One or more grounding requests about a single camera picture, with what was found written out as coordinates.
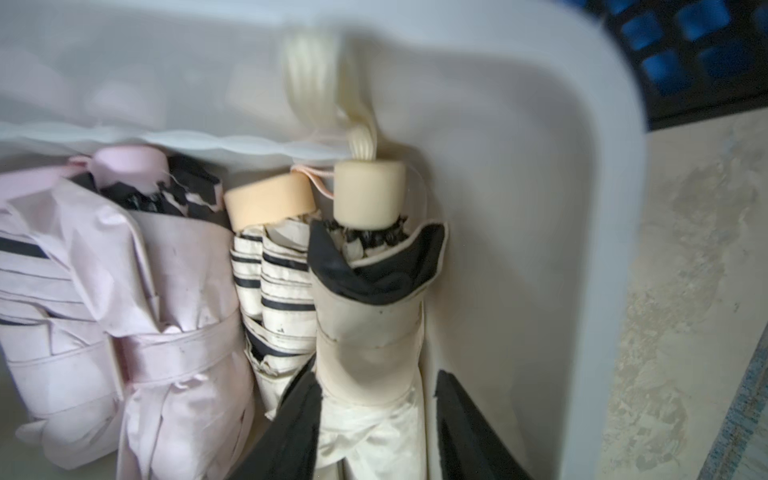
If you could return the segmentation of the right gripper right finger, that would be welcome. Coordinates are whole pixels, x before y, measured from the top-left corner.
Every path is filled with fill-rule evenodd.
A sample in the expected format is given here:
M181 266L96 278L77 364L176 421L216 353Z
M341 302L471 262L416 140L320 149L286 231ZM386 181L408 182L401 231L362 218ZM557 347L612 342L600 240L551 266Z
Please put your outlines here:
M531 480L455 375L438 373L435 398L442 478Z

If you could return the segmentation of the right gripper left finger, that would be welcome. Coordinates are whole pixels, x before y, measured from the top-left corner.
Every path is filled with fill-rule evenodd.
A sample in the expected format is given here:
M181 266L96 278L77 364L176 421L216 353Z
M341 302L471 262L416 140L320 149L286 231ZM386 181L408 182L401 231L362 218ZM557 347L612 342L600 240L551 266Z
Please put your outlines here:
M284 391L271 425L232 479L311 479L315 474L322 388L312 356Z

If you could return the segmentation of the cream striped umbrella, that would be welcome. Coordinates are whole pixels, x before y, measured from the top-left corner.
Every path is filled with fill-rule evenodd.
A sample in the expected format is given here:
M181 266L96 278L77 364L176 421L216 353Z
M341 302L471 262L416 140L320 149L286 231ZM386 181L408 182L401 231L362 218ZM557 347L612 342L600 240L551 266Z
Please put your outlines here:
M317 217L307 176L291 172L229 190L230 260L246 335L246 357L267 418L314 355L317 311L307 250Z

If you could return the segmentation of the pink umbrella with black strap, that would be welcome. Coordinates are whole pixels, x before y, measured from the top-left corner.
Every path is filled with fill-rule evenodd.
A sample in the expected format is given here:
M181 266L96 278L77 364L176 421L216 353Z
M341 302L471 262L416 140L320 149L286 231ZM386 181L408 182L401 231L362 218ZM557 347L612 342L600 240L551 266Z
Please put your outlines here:
M119 443L112 334L134 259L102 225L113 208L81 165L1 177L1 348L28 412L16 434L66 470Z

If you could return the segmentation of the white plastic storage box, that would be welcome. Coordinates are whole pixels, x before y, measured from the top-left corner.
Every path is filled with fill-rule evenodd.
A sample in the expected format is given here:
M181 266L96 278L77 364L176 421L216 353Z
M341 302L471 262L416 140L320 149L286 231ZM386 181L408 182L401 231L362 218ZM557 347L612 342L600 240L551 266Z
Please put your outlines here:
M229 186L328 166L286 98L297 31L340 43L406 212L444 220L422 372L454 374L537 479L597 475L644 180L645 115L595 21L548 1L5 1L1 166L118 143Z

